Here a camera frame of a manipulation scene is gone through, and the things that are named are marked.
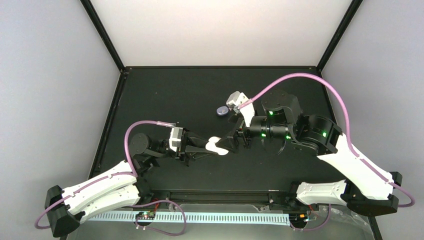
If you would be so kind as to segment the white oval charging case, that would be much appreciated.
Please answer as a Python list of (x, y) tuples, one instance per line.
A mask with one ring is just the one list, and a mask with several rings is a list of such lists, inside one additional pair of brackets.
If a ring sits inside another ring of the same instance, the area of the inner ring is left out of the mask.
[(208, 139), (208, 142), (207, 142), (207, 143), (206, 143), (206, 145), (205, 145), (205, 149), (206, 149), (206, 150), (208, 150), (208, 151), (210, 151), (210, 152), (214, 152), (214, 153), (216, 153), (216, 154), (218, 154), (218, 155), (220, 155), (220, 156), (227, 155), (227, 154), (229, 153), (229, 151), (228, 151), (228, 150), (226, 150), (226, 149), (224, 149), (224, 148), (221, 148), (221, 147), (218, 147), (218, 146), (217, 146), (217, 143), (218, 143), (220, 140), (221, 140), (221, 138), (220, 138), (220, 137), (217, 137), (217, 136), (211, 136), (211, 137)]

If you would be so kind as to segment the lavender earbud charging case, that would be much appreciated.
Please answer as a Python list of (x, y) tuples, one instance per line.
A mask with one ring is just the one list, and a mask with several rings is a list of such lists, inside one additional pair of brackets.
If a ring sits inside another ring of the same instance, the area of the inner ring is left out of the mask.
[(227, 106), (220, 106), (216, 109), (216, 114), (219, 117), (226, 116), (229, 112), (230, 112), (230, 110)]

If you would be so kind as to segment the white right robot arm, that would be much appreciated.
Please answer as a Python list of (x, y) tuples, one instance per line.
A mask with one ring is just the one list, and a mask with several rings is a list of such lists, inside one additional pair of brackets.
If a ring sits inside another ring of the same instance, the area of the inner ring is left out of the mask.
[(317, 157), (334, 167), (344, 179), (336, 182), (309, 183), (294, 181), (286, 193), (285, 204), (293, 210), (301, 206), (330, 204), (345, 206), (351, 211), (376, 217), (396, 213), (399, 199), (395, 185), (402, 175), (382, 170), (366, 157), (354, 155), (347, 135), (331, 119), (305, 115), (298, 98), (281, 89), (262, 96), (264, 115), (257, 115), (247, 96), (239, 91), (230, 95), (226, 104), (235, 111), (237, 121), (225, 137), (211, 137), (206, 148), (219, 155), (235, 153), (240, 143), (248, 148), (255, 137), (282, 140), (281, 150), (294, 149)]

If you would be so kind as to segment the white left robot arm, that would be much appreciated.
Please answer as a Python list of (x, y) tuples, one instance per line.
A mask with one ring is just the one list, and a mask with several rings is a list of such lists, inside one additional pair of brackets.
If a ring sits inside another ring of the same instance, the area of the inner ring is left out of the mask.
[(126, 143), (127, 159), (104, 173), (80, 184), (51, 187), (46, 194), (45, 215), (53, 237), (64, 237), (87, 220), (118, 208), (152, 202), (154, 193), (144, 174), (158, 167), (158, 159), (173, 158), (187, 164), (210, 155), (226, 155), (216, 146), (219, 137), (209, 139), (182, 127), (173, 127), (165, 140), (138, 133)]

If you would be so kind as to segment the small circuit board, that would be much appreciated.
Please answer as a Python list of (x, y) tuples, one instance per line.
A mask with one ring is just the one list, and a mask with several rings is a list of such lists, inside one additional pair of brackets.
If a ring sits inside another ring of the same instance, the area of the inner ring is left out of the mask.
[(135, 219), (138, 221), (141, 220), (154, 220), (156, 216), (155, 211), (141, 211), (136, 216)]

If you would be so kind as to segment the black frame rail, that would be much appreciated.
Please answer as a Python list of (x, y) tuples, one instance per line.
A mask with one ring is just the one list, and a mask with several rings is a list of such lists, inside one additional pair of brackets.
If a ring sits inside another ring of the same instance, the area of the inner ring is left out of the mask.
[(153, 189), (150, 194), (142, 196), (138, 205), (151, 203), (153, 200), (170, 200), (177, 204), (249, 204), (294, 206), (296, 197), (287, 191), (267, 190), (170, 190)]

